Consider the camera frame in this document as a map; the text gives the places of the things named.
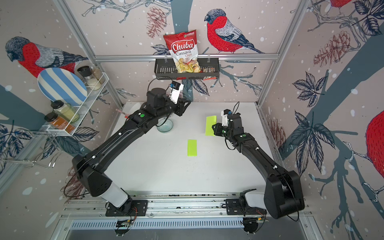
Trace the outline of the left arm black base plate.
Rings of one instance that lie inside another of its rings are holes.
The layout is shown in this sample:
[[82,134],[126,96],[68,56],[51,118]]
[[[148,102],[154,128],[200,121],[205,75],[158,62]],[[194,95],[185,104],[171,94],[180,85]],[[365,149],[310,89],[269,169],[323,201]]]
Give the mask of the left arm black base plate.
[[147,200],[132,200],[117,208],[111,203],[106,204],[106,217],[143,217],[148,207]]

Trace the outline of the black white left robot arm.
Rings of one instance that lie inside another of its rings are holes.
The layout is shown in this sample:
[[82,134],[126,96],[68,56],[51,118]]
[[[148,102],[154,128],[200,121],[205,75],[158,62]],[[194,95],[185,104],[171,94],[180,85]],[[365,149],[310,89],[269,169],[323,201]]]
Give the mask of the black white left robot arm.
[[146,134],[161,118],[182,116],[191,104],[188,100],[173,102],[166,90],[147,92],[147,101],[128,116],[124,125],[108,140],[85,156],[77,155],[72,163],[75,175],[93,197],[101,197],[114,207],[130,205],[130,196],[105,174],[109,165],[136,139]]

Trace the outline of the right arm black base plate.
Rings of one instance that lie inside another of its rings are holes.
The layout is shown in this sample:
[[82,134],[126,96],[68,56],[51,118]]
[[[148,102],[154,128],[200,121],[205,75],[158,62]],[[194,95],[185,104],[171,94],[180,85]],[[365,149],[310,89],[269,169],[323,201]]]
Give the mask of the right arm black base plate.
[[226,199],[222,205],[227,210],[227,215],[261,215],[267,214],[267,210],[250,207],[244,198],[239,199]]

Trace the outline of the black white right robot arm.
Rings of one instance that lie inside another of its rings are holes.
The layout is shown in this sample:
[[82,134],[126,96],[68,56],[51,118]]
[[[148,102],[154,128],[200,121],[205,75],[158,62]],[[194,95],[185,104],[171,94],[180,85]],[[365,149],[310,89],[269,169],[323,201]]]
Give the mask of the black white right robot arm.
[[212,126],[214,135],[229,141],[235,150],[250,160],[266,182],[260,197],[255,196],[255,190],[241,193],[243,210],[265,209],[274,219],[302,211],[305,201],[299,175],[277,164],[251,134],[244,132],[240,113],[226,109],[221,115],[223,122]]

